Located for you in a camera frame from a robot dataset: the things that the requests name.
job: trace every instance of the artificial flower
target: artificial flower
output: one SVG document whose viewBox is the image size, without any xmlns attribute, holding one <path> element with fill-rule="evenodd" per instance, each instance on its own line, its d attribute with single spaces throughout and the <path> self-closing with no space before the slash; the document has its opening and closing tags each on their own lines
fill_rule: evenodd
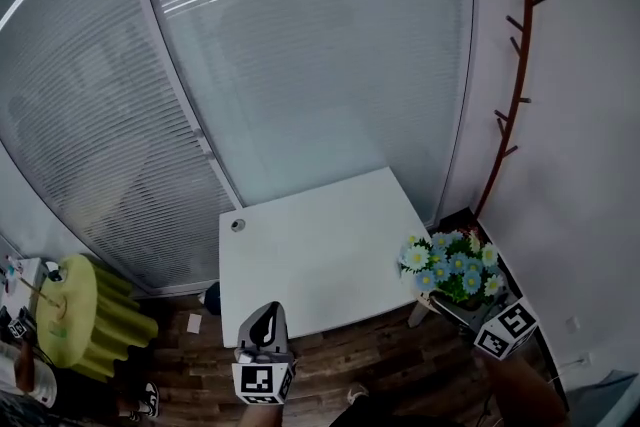
<svg viewBox="0 0 640 427">
<path fill-rule="evenodd" d="M 474 231 L 469 232 L 469 245 L 471 246 L 471 251 L 474 253 L 480 251 L 480 239 Z"/>
<path fill-rule="evenodd" d="M 484 295 L 487 297 L 496 295 L 498 291 L 504 286 L 504 280 L 499 274 L 491 276 L 484 285 Z"/>
<path fill-rule="evenodd" d="M 449 235 L 440 231 L 438 233 L 434 233 L 433 237 L 431 237 L 431 244 L 434 249 L 446 249 L 450 241 Z"/>
<path fill-rule="evenodd" d="M 455 242 L 456 240 L 462 240 L 464 238 L 464 233 L 458 230 L 454 230 L 449 233 L 449 240 L 451 242 Z"/>
<path fill-rule="evenodd" d="M 404 252 L 402 263 L 414 271 L 419 271 L 429 263 L 429 252 L 422 246 L 411 246 Z"/>
<path fill-rule="evenodd" d="M 431 254 L 429 255 L 429 260 L 433 263 L 438 262 L 446 262 L 447 261 L 447 252 L 442 248 L 434 247 L 431 250 Z"/>
<path fill-rule="evenodd" d="M 487 244 L 482 248 L 482 263 L 489 269 L 498 265 L 498 249 L 493 244 Z"/>
<path fill-rule="evenodd" d="M 446 262 L 438 262 L 433 266 L 433 273 L 435 274 L 436 283 L 442 283 L 447 281 L 451 275 L 451 269 Z"/>
<path fill-rule="evenodd" d="M 483 267 L 484 266 L 482 265 L 482 262 L 480 260 L 478 260 L 477 258 L 468 258 L 467 259 L 467 266 L 466 266 L 465 270 L 467 270 L 467 271 L 476 271 L 478 273 L 481 273 Z"/>
<path fill-rule="evenodd" d="M 416 286 L 420 292 L 431 292 L 436 288 L 436 277 L 432 270 L 416 274 Z"/>
<path fill-rule="evenodd" d="M 480 286 L 482 285 L 482 278 L 480 277 L 480 273 L 478 271 L 467 271 L 462 277 L 462 287 L 464 291 L 473 295 L 478 290 L 480 290 Z"/>
<path fill-rule="evenodd" d="M 456 253 L 455 255 L 452 255 L 450 266 L 453 274 L 464 274 L 467 270 L 467 255 L 464 253 Z"/>
</svg>

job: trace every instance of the human arm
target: human arm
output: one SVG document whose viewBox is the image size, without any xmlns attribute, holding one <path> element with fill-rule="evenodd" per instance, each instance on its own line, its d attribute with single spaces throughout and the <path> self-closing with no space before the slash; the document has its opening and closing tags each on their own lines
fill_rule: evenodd
<svg viewBox="0 0 640 427">
<path fill-rule="evenodd" d="M 27 340 L 22 340 L 20 357 L 14 365 L 16 373 L 16 386 L 24 393 L 30 393 L 35 387 L 35 363 L 33 357 L 33 345 Z"/>
<path fill-rule="evenodd" d="M 482 359 L 506 427 L 568 425 L 562 400 L 524 359 L 498 361 L 485 355 Z"/>
<path fill-rule="evenodd" d="M 283 406 L 248 406 L 238 427 L 280 427 Z"/>
</svg>

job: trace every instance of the green tablecloth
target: green tablecloth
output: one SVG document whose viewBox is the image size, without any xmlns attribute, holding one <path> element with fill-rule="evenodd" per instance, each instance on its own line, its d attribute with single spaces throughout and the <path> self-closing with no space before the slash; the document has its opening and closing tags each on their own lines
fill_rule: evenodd
<svg viewBox="0 0 640 427">
<path fill-rule="evenodd" d="M 66 311 L 38 299 L 38 343 L 58 368 L 70 368 L 106 381 L 113 377 L 113 362 L 129 357 L 130 345 L 146 347 L 158 336 L 155 320 L 138 313 L 129 299 L 131 285 L 97 267 L 82 255 L 65 258 L 62 283 L 46 279 L 41 291 Z"/>
</svg>

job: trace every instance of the black and white sneaker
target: black and white sneaker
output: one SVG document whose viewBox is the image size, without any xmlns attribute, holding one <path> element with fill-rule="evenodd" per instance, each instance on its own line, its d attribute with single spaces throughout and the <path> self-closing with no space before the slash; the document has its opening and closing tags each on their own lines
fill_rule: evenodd
<svg viewBox="0 0 640 427">
<path fill-rule="evenodd" d="M 144 403 L 150 409 L 147 415 L 156 418 L 158 416 L 158 406 L 160 405 L 160 394 L 158 393 L 158 387 L 152 382 L 148 382 L 144 387 Z"/>
</svg>

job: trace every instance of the wooden coat rack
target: wooden coat rack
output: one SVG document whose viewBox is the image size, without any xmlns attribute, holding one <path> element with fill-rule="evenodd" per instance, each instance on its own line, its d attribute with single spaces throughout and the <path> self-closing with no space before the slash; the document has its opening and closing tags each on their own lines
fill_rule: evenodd
<svg viewBox="0 0 640 427">
<path fill-rule="evenodd" d="M 511 132 L 513 131 L 513 126 L 516 121 L 516 116 L 518 114 L 518 107 L 521 103 L 531 103 L 530 98 L 524 98 L 522 96 L 522 89 L 524 88 L 524 78 L 527 73 L 527 62 L 529 60 L 529 48 L 531 46 L 531 27 L 533 24 L 533 8 L 544 2 L 545 0 L 524 0 L 524 19 L 522 24 L 518 23 L 511 16 L 507 16 L 507 21 L 513 25 L 516 29 L 518 29 L 522 36 L 520 38 L 520 44 L 518 44 L 514 37 L 511 37 L 511 44 L 518 54 L 518 71 L 516 73 L 516 85 L 513 88 L 513 97 L 511 98 L 511 107 L 509 107 L 509 114 L 506 116 L 495 110 L 494 113 L 497 116 L 496 120 L 498 122 L 498 128 L 500 129 L 500 134 L 502 135 L 502 140 L 500 141 L 500 148 L 498 149 L 498 154 L 496 155 L 496 161 L 493 164 L 493 168 L 491 169 L 491 174 L 489 175 L 489 179 L 487 180 L 486 185 L 484 186 L 484 191 L 482 192 L 482 197 L 480 198 L 480 203 L 478 203 L 478 208 L 476 208 L 474 217 L 477 220 L 484 208 L 485 203 L 487 202 L 487 198 L 489 194 L 491 194 L 491 189 L 493 188 L 493 184 L 496 181 L 498 176 L 498 172 L 500 171 L 500 166 L 502 166 L 502 161 L 505 157 L 511 155 L 514 151 L 518 149 L 517 145 L 514 145 L 509 148 L 509 138 L 511 137 Z"/>
</svg>

